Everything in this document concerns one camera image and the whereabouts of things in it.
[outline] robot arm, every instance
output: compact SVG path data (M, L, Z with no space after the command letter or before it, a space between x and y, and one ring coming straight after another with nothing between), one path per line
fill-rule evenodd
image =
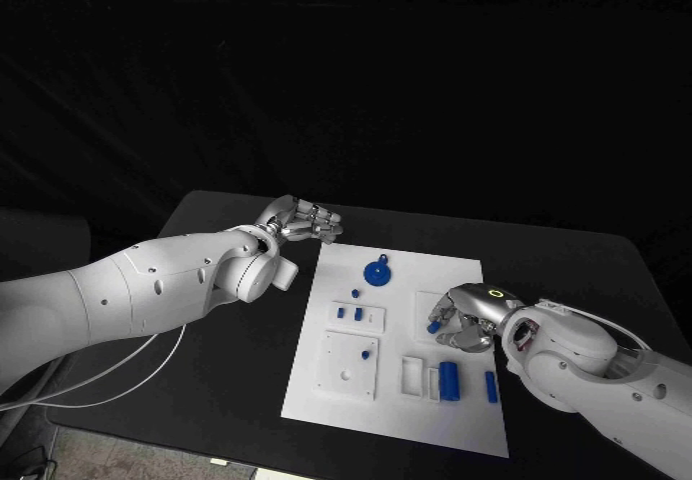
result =
M285 240L331 243L340 217L283 196L255 225L149 240L64 272L0 283L0 394L41 364L108 340L152 335L224 303L286 290Z
M490 285L452 288L432 310L430 324L443 324L456 312L462 330L438 335L436 341L478 352L498 336L507 369L536 398L579 413L663 473L690 478L692 367L652 352L638 337L603 321L640 344L638 350L618 347L590 321L598 317L546 300L526 306Z

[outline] white cable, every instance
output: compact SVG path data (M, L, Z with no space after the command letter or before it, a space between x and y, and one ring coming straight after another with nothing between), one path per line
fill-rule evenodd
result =
M177 342L172 345L172 349L170 350L165 360L161 362L161 364L158 365L158 368L152 371L151 375L129 390L125 390L122 393L108 398L106 400L102 400L100 402L96 402L96 403L87 403L86 405L60 405L59 403L41 403L41 402L35 402L34 405L41 405L43 407L56 407L56 408L86 408L86 407L95 407L96 405L102 405L103 403L112 402L119 397L123 397L129 392L136 390L148 382L148 380L151 380L152 376L158 373L158 370L161 370L161 368L165 366L165 363L168 363L170 357L175 353L177 346L180 345L180 340L182 339L184 327L185 325L182 325L182 328L180 329L180 336L177 337Z
M79 382L76 385L71 385L70 387L63 388L61 390L57 390L56 392L48 393L41 397L31 398L31 400L18 400L17 402L12 402L12 403L0 404L0 412L4 412L5 410L11 410L12 408L25 407L27 405L34 405L35 402L41 402L43 400L47 400L48 398L53 398L57 395L61 395L63 393L67 393L71 390L77 389L79 387L83 387L84 385L87 385L90 382L97 380L103 375L108 375L118 367L121 367L133 358L133 356L144 350L148 344L154 341L157 336L158 334L155 334L144 342L139 348L136 348L136 350L110 368L108 368L108 370L103 370L97 375L93 375L93 377L87 378L83 382Z
M638 343L638 346L641 347L642 350L651 350L651 347L645 344L645 342L624 327L621 327L616 323L612 323L609 320L605 320L603 318L598 317L592 313L583 312L582 310L576 310L575 308L567 307L566 305L560 304L560 306L563 308L566 308L567 310L570 310L573 313L578 313L579 315L583 315L585 317L588 317L592 320L603 323L605 325L612 327L615 330L622 332Z

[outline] blue object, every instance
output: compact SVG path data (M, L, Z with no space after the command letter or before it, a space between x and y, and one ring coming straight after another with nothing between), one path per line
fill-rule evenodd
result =
M461 398L458 393L458 371L454 362L439 363L439 398L455 402Z
M494 373L485 372L487 401L497 403L497 387L494 386Z
M428 333L436 333L436 331L439 330L439 327L442 326L442 324L439 322L432 322L429 325L428 325Z
M364 281L374 287L380 287L381 285L386 285L389 282L389 279L392 278L392 271L389 270L389 267L386 266L386 255L379 256L379 260L376 262L371 262L367 264L364 267Z

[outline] hole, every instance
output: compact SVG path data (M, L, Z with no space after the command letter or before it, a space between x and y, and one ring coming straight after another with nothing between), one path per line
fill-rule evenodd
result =
M652 398L657 398L660 400L661 398L665 398L665 394L667 394L665 384L658 383L655 385L655 388L652 389Z

